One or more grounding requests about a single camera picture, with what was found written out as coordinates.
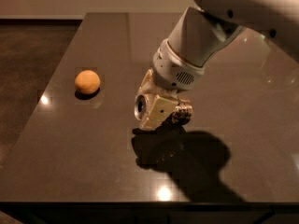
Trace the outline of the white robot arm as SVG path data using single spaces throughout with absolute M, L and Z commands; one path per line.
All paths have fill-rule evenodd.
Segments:
M 205 73 L 205 64 L 246 28 L 299 58 L 299 0 L 193 0 L 155 52 L 135 97 L 139 128 L 153 131 L 168 121 L 185 124 L 191 103 L 178 98 Z

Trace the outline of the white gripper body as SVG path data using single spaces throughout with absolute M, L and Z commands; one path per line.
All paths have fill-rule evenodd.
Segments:
M 157 86 L 167 90 L 189 91 L 205 73 L 202 67 L 184 62 L 165 39 L 153 56 L 152 69 Z

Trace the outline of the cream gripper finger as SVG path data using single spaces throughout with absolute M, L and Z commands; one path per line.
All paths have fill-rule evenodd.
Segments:
M 139 128 L 143 131 L 154 131 L 176 109 L 178 99 L 159 94 L 140 94 L 138 96 Z
M 154 81 L 153 69 L 150 68 L 143 77 L 143 80 L 140 84 L 137 95 L 138 96 L 140 96 L 140 95 L 155 96 L 158 93 L 158 91 L 159 91 L 159 88 L 155 84 L 155 81 Z

